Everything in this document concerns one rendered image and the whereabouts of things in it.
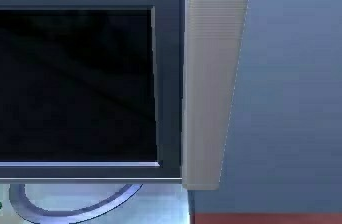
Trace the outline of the black flat television set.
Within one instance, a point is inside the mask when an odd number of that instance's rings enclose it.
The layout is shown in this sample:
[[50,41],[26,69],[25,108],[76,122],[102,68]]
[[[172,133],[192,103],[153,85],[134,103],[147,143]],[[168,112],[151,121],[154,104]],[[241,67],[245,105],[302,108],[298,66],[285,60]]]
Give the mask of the black flat television set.
[[78,224],[219,186],[247,0],[0,0],[0,182]]

